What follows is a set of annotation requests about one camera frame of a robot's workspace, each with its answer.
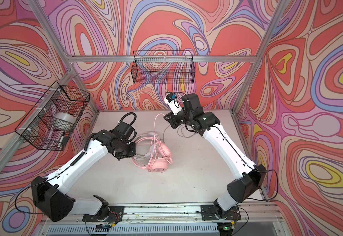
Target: coiled black cable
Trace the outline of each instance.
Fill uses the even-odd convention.
[[[119,122],[122,122],[122,121],[124,120],[124,118],[126,118],[126,117],[129,116],[129,115],[133,115],[133,116],[134,116],[132,122],[130,123],[130,125],[132,125],[132,124],[135,122],[135,120],[136,120],[136,114],[135,114],[134,112],[128,112],[127,114],[125,114],[125,115],[122,117],[122,119],[121,119]]]
[[[85,150],[85,153],[88,151],[88,146],[89,146],[89,143],[90,143],[90,139],[93,138],[94,135],[96,135],[97,133],[92,133],[91,135],[89,135],[88,139],[86,140],[86,143],[84,145],[84,150]]]

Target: pink cable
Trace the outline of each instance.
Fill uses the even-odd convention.
[[[159,116],[159,115],[163,115],[164,116],[164,114],[162,114],[162,113],[160,113],[160,114],[158,114],[156,117],[155,117],[155,122],[154,122],[154,124],[155,124],[155,134],[154,134],[154,136],[153,136],[153,150],[154,150],[154,152],[156,153],[156,156],[155,156],[155,159],[154,159],[154,161],[153,161],[153,163],[155,163],[155,160],[156,160],[156,158],[157,158],[157,150],[156,150],[156,144],[155,144],[155,139],[156,139],[156,119],[157,119],[157,117]],[[150,159],[149,159],[149,163],[150,163],[150,161],[152,160],[152,158],[153,158],[153,152],[151,152],[151,156],[150,156]],[[151,171],[151,167],[153,166],[153,163],[152,163],[152,165],[149,165],[149,163],[148,163],[148,165],[147,165],[147,168],[148,168],[148,172],[150,172]]]
[[[142,141],[145,141],[145,140],[147,140],[147,139],[150,139],[151,140],[151,145],[152,145],[152,141],[157,141],[157,143],[155,144],[155,145],[157,145],[159,142],[160,142],[160,140],[158,139],[158,138],[156,138],[156,137],[143,137],[143,138],[141,138],[141,139],[138,139],[138,140],[136,140],[136,146],[141,146],[141,145],[139,145]],[[156,160],[156,157],[157,157],[157,155],[158,155],[158,150],[156,149],[156,154],[155,154],[155,159],[154,159],[154,161],[153,162],[155,162],[155,160]],[[132,163],[134,163],[135,164],[135,166],[137,166],[137,167],[139,167],[139,168],[142,168],[142,169],[144,169],[144,170],[151,170],[151,167],[153,166],[153,163],[152,164],[150,164],[150,162],[151,162],[151,158],[149,159],[149,161],[148,161],[148,165],[147,165],[147,167],[142,167],[142,166],[139,166],[137,163],[136,163],[136,160],[134,160],[133,158],[131,158],[132,159]]]

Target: metal base plate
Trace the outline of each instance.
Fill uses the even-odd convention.
[[[114,222],[122,221],[124,206],[109,206],[109,207],[110,207],[110,213],[108,215],[108,218],[104,222],[114,223]],[[89,215],[84,215],[82,218],[82,221],[83,222],[100,222],[94,219],[93,217],[89,217]]]
[[[203,213],[202,220],[218,220],[217,217],[214,215],[215,208],[213,204],[201,205],[200,211]],[[225,218],[226,220],[233,220],[234,222],[241,220],[240,210],[238,209],[238,206],[233,206],[221,218]]]

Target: headphone ear cup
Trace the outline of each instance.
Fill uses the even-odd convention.
[[[152,165],[151,172],[165,172],[169,167],[169,163],[165,159],[157,159]]]
[[[163,158],[171,158],[172,157],[171,151],[169,150],[169,148],[164,143],[160,143],[159,145],[157,145],[157,150],[159,153],[161,153],[161,156]]]

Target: black cable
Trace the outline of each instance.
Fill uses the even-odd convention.
[[[56,175],[55,177],[52,177],[52,178],[50,178],[50,179],[47,179],[47,180],[43,181],[42,183],[48,182],[48,181],[50,181],[50,180],[52,180],[52,179],[54,179],[54,178],[60,176],[60,175],[61,175],[64,171],[66,171],[69,167],[70,167],[70,166],[68,166],[65,170],[63,170],[60,174]],[[42,183],[37,183],[37,184],[34,184],[34,185],[30,185],[29,187],[24,188],[22,191],[20,191],[20,192],[18,193],[18,195],[16,196],[16,199],[14,200],[14,206],[15,206],[15,208],[16,208],[18,211],[20,211],[20,212],[22,212],[22,213],[28,213],[28,214],[43,214],[43,212],[27,212],[27,211],[19,210],[18,207],[17,207],[18,196],[21,195],[21,193],[23,193],[23,192],[24,192],[26,189],[28,189],[28,188],[31,188],[31,187],[33,187],[33,186],[37,186],[37,185],[42,184]]]
[[[177,108],[179,108],[180,106],[179,106],[178,102],[177,102],[177,104],[176,104],[175,102],[177,102],[177,101],[174,100],[174,105],[175,105]]]
[[[269,172],[269,171],[274,171],[274,172],[275,172],[275,176],[277,177],[277,192],[276,192],[275,196],[270,197],[269,199],[264,199],[264,200],[259,200],[259,199],[250,198],[250,197],[248,197],[247,199],[256,200],[256,201],[260,201],[260,202],[266,202],[266,201],[273,200],[273,199],[278,195],[278,192],[279,192],[279,179],[278,179],[278,173],[277,173],[274,169],[268,170],[267,172]]]
[[[235,233],[232,233],[231,235],[237,234],[249,221],[249,215],[248,215],[247,211],[244,208],[241,208],[241,207],[239,207],[239,209],[243,209],[245,211],[245,213],[247,215],[247,220],[246,220],[246,222],[245,222],[245,224],[243,226],[241,226]]]
[[[123,139],[123,141],[125,141],[126,143],[129,143],[129,142],[131,142],[132,140],[134,140],[135,138],[136,138],[136,135],[137,135],[137,133],[136,132],[133,132],[133,136],[132,136],[132,138],[131,139]]]
[[[235,225],[235,227],[237,227],[237,224],[235,223],[235,219],[233,218],[233,216],[231,216],[232,217],[232,220],[233,220],[233,222],[234,222],[234,225]],[[223,225],[222,227],[221,227],[221,230],[227,230],[227,229],[225,229],[226,227],[231,227],[232,226],[232,223],[230,223],[230,224],[227,224],[227,225]]]
[[[88,230],[88,226],[86,225],[86,221],[85,221],[85,227],[86,227],[86,232],[88,232],[88,234],[91,236],[89,230]]]
[[[164,129],[164,133],[162,134],[162,141],[163,143],[165,143],[165,131],[170,127],[170,125],[166,126],[166,128]]]
[[[126,118],[129,115],[133,115],[134,116],[132,122],[130,123],[130,125],[132,125],[135,122],[135,120],[136,120],[136,114],[133,113],[133,112],[128,112],[127,114],[125,114],[119,122],[122,122],[124,120],[124,118]]]
[[[214,216],[215,214],[212,213],[212,214],[208,214],[208,213],[204,213],[204,212],[201,212],[201,211],[196,211],[197,214],[205,214],[205,215],[208,215],[208,216]]]
[[[186,124],[185,124],[185,128],[186,128],[186,130],[189,131],[189,132],[194,132],[194,133],[196,133],[195,130],[189,130],[189,129],[187,128],[187,125],[186,125]]]
[[[85,150],[85,153],[88,151],[88,146],[89,146],[89,143],[90,143],[90,139],[93,138],[94,135],[96,135],[97,133],[92,133],[91,135],[89,135],[88,139],[86,140],[86,143],[85,143],[85,146],[84,146],[84,150]]]
[[[119,223],[119,221],[120,221],[119,215],[118,215],[116,212],[109,211],[109,212],[108,212],[108,216],[110,215],[110,213],[114,213],[114,215],[115,215],[115,220],[114,220],[114,222],[111,223],[111,224],[110,224],[109,222],[107,222],[106,225],[101,224],[101,225],[100,225],[100,226],[101,226],[101,229],[111,229],[111,228],[113,227],[113,225],[116,225],[116,224]]]
[[[193,135],[190,135],[190,136],[185,136],[184,134],[183,134],[183,132],[182,132],[182,129],[177,129],[177,134],[180,136],[180,137],[182,137],[182,138],[191,138],[192,136],[194,136],[194,135],[196,135],[196,133],[194,133]]]

